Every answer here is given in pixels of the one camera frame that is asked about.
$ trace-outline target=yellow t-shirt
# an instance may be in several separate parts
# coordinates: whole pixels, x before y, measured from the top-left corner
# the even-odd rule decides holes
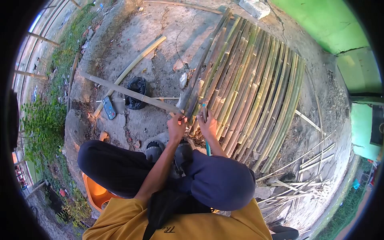
[[[138,199],[112,198],[83,240],[142,240],[148,224],[147,209]],[[174,214],[151,240],[250,239],[272,240],[255,199],[231,217],[213,213]]]

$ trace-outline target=gray sandal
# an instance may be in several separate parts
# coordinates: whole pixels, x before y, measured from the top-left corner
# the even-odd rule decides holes
[[[145,156],[147,157],[148,161],[155,163],[163,153],[164,149],[164,144],[161,141],[150,141],[146,146]]]

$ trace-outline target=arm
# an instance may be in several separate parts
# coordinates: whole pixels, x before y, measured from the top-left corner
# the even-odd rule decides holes
[[[207,122],[203,121],[202,113],[197,116],[197,120],[199,121],[201,133],[211,147],[213,154],[216,156],[228,157],[216,139],[217,121],[214,119],[212,111],[208,110]]]
[[[151,171],[149,171],[139,191],[134,197],[143,201],[145,205],[154,192],[157,192],[164,187],[177,146],[185,133],[185,122],[186,118],[181,114],[176,114],[167,122],[169,132],[169,142],[167,147],[164,149]]]

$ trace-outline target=green painted wall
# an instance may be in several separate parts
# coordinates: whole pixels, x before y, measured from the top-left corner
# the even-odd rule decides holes
[[[362,157],[376,160],[380,147],[370,144],[372,132],[372,108],[353,103],[351,108],[353,151]]]
[[[356,18],[342,0],[271,0],[295,19],[327,52],[369,46]]]
[[[370,48],[360,48],[337,56],[337,66],[349,93],[381,93],[381,80]]]

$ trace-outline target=sandal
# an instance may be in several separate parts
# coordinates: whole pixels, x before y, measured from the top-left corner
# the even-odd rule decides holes
[[[183,166],[185,167],[186,162],[192,162],[192,151],[193,148],[191,144],[185,139],[182,138],[179,146],[176,149],[175,152],[175,165],[176,165],[176,171],[181,176],[184,173]]]
[[[155,163],[163,153],[164,149],[164,144],[161,141],[150,141],[146,147],[145,156],[148,161]]]

